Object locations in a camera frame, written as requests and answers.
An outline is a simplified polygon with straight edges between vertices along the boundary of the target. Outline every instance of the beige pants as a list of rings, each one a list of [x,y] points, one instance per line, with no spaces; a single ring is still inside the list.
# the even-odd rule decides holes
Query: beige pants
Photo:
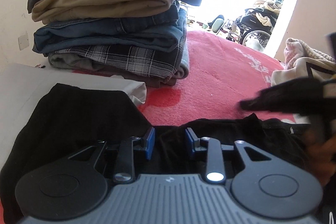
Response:
[[[40,0],[31,18],[44,24],[84,18],[146,17],[169,9],[173,0]]]

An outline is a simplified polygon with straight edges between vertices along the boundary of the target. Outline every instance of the gray ribbed plate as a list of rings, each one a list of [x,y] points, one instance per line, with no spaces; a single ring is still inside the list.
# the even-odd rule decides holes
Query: gray ribbed plate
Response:
[[[266,224],[318,223],[311,216],[292,221],[269,220],[244,211],[220,185],[199,175],[141,175],[132,184],[117,185],[105,201],[82,217],[54,222],[33,217],[24,224]]]

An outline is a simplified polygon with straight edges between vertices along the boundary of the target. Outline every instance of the wheelchair wheel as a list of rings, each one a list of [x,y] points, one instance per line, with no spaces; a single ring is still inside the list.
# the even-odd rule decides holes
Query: wheelchair wheel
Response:
[[[239,43],[246,46],[245,42],[247,39],[250,38],[257,38],[259,40],[260,45],[262,45],[263,48],[266,47],[269,38],[271,37],[271,32],[266,30],[260,30],[258,28],[251,29],[249,31],[246,31],[239,39]]]

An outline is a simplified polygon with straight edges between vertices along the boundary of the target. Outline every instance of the electrical outlet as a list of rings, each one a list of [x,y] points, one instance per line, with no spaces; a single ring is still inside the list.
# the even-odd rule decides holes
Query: electrical outlet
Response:
[[[18,38],[19,41],[19,49],[20,51],[22,51],[24,48],[29,46],[29,38],[28,38],[28,33],[26,32],[26,34],[20,36]]]

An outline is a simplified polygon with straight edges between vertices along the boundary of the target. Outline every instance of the bed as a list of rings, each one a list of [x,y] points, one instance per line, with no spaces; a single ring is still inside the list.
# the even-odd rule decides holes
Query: bed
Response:
[[[239,119],[237,102],[270,86],[280,62],[248,47],[206,31],[187,34],[190,73],[175,86],[148,88],[145,104],[139,110],[153,125],[181,125],[199,119]],[[293,115],[258,113],[260,119],[294,121]],[[0,204],[0,224],[3,224]]]

